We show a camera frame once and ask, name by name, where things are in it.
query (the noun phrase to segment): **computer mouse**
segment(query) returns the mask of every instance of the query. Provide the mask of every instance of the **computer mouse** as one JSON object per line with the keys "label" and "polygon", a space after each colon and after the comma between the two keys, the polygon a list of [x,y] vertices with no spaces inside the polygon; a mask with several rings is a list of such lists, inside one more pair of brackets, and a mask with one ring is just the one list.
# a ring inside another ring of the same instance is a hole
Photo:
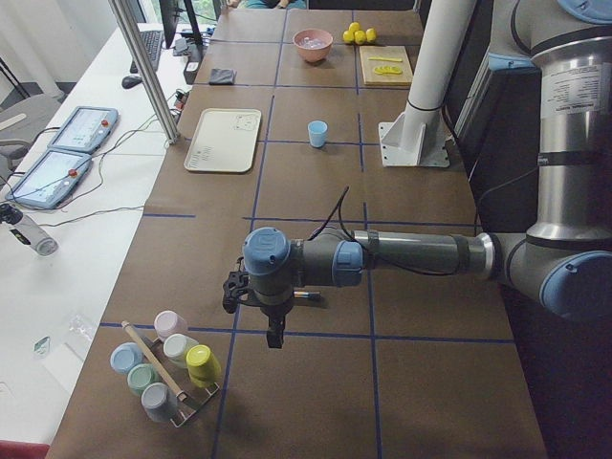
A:
{"label": "computer mouse", "polygon": [[142,83],[142,78],[135,75],[128,75],[121,80],[121,87],[123,89],[130,89],[139,83]]}

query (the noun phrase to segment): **blue cup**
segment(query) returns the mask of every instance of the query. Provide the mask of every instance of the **blue cup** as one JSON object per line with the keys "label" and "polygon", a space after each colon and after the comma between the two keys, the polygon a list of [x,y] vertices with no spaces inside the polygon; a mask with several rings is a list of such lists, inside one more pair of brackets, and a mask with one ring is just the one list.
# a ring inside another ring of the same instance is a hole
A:
{"label": "blue cup", "polygon": [[314,148],[321,148],[327,141],[327,123],[316,120],[308,123],[308,140]]}
{"label": "blue cup", "polygon": [[120,374],[127,374],[132,368],[142,363],[141,348],[135,342],[121,344],[111,354],[111,367]]}

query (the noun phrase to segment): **blue joint cap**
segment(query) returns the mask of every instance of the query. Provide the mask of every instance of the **blue joint cap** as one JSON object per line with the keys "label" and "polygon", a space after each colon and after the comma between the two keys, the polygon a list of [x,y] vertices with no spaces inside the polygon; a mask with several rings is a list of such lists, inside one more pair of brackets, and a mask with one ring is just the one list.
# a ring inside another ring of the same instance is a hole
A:
{"label": "blue joint cap", "polygon": [[612,313],[612,253],[587,251],[567,258],[544,279],[539,298],[546,309],[568,320]]}
{"label": "blue joint cap", "polygon": [[612,0],[557,0],[557,3],[580,21],[612,24]]}
{"label": "blue joint cap", "polygon": [[527,56],[489,53],[489,70],[492,72],[521,71],[531,73],[537,71],[538,68]]}
{"label": "blue joint cap", "polygon": [[245,268],[253,275],[266,275],[278,271],[291,251],[291,244],[282,231],[260,228],[247,236],[242,253]]}
{"label": "blue joint cap", "polygon": [[359,242],[342,241],[336,246],[332,278],[336,287],[360,285],[363,250]]}

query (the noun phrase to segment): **tablet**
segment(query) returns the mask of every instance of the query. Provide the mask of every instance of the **tablet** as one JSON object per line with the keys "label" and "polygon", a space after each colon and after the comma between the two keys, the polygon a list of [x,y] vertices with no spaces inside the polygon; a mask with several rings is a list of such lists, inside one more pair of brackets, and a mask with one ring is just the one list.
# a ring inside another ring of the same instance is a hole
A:
{"label": "tablet", "polygon": [[118,118],[119,112],[114,108],[77,107],[49,147],[92,154],[112,132]]}
{"label": "tablet", "polygon": [[87,174],[88,153],[49,148],[7,194],[7,200],[30,208],[56,208]]}

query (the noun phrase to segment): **lemon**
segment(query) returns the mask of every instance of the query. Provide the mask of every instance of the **lemon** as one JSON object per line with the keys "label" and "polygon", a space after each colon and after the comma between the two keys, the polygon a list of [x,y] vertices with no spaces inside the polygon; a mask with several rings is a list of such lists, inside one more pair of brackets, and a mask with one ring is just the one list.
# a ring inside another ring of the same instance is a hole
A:
{"label": "lemon", "polygon": [[364,31],[355,32],[355,43],[358,45],[362,45],[363,43],[365,43],[365,32]]}
{"label": "lemon", "polygon": [[376,29],[368,29],[365,31],[365,39],[368,43],[374,43],[376,41]]}
{"label": "lemon", "polygon": [[359,22],[351,22],[351,25],[348,26],[348,32],[355,33],[356,31],[361,30],[361,24]]}
{"label": "lemon", "polygon": [[350,31],[344,31],[342,33],[342,40],[344,40],[344,43],[347,45],[350,45],[355,42],[355,34]]}

